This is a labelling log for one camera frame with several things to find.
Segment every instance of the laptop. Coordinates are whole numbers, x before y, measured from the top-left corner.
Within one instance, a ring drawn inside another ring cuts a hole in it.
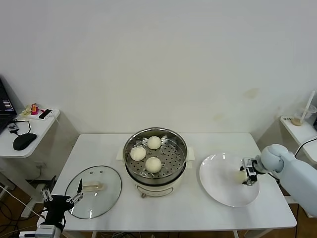
[[[3,86],[0,78],[0,133],[6,128],[9,121],[16,117],[16,110]]]

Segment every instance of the power outlet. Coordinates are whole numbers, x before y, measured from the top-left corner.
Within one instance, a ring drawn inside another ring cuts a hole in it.
[[[42,161],[35,161],[34,163],[35,163],[36,168],[38,168],[38,169],[46,168],[46,164]]]

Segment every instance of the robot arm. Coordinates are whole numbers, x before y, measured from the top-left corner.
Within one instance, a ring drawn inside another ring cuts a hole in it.
[[[39,225],[36,231],[20,232],[20,238],[59,238],[65,227],[64,213],[72,209],[82,198],[82,180],[80,180],[77,193],[73,196],[51,195],[50,189],[41,191],[44,198],[44,206],[48,212],[45,220]]]
[[[283,188],[312,216],[317,217],[317,171],[297,160],[284,146],[273,144],[255,158],[244,158],[245,185],[253,185],[257,175],[275,172]]]

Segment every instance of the steamed bun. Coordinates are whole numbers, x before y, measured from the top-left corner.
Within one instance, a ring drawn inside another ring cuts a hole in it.
[[[156,150],[159,149],[161,146],[161,141],[160,138],[157,136],[151,136],[148,139],[148,143],[147,143],[148,147],[152,150]]]
[[[130,156],[135,161],[143,160],[146,155],[146,150],[142,146],[136,146],[130,151]]]
[[[150,157],[145,162],[145,168],[150,173],[157,173],[162,168],[162,163],[157,157]]]

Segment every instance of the mouse cord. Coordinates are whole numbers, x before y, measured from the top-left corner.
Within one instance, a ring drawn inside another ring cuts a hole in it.
[[[28,134],[28,133],[31,132],[31,125],[30,125],[30,122],[29,122],[28,120],[17,120],[17,119],[15,119],[15,120],[13,120],[12,122],[13,122],[13,123],[17,123],[17,122],[27,122],[27,123],[29,124],[29,131],[28,131],[26,134]]]

